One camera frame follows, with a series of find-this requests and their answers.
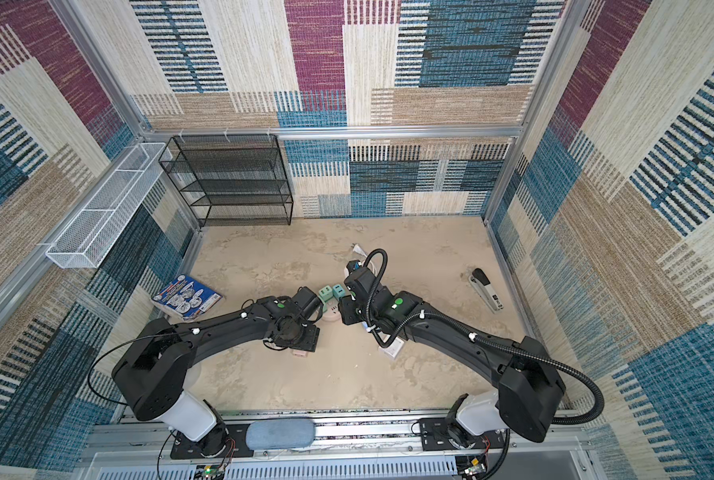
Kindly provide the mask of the teal plug adapter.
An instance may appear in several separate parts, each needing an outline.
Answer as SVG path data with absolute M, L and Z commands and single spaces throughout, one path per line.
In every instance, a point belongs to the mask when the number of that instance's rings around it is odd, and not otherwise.
M 331 291 L 332 291 L 332 298 L 335 301 L 340 301 L 342 298 L 350 296 L 348 291 L 340 284 L 333 285 L 331 287 Z

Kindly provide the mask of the mint green plug adapter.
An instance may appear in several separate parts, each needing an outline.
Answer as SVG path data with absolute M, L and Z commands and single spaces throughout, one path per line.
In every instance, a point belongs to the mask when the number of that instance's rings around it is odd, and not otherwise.
M 330 300 L 334 298 L 333 288 L 330 285 L 322 287 L 318 291 L 318 297 L 324 304 L 327 304 Z

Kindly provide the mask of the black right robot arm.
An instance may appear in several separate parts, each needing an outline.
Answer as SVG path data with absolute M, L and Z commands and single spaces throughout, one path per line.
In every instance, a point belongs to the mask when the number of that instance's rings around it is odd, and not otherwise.
M 357 260 L 348 262 L 346 297 L 339 302 L 345 324 L 367 324 L 377 343 L 387 348 L 409 340 L 440 351 L 487 380 L 495 395 L 481 400 L 464 395 L 451 411 L 451 428 L 470 436 L 508 428 L 541 443 L 553 425 L 581 425 L 600 417 L 605 398 L 586 374 L 552 359 L 538 340 L 498 337 L 458 321 L 407 292 L 392 293 Z M 590 391 L 593 404 L 585 413 L 560 417 L 558 411 L 570 376 Z

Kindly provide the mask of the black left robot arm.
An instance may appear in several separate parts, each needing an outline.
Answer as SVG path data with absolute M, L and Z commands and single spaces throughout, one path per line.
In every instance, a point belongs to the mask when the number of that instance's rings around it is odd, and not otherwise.
M 307 287 L 293 296 L 249 300 L 231 313 L 193 323 L 161 317 L 122 344 L 126 351 L 111 378 L 121 403 L 141 422 L 160 422 L 192 457 L 215 458 L 233 445 L 229 428 L 207 401 L 192 395 L 187 374 L 202 361 L 244 343 L 260 341 L 275 351 L 313 352 L 316 323 L 325 304 Z

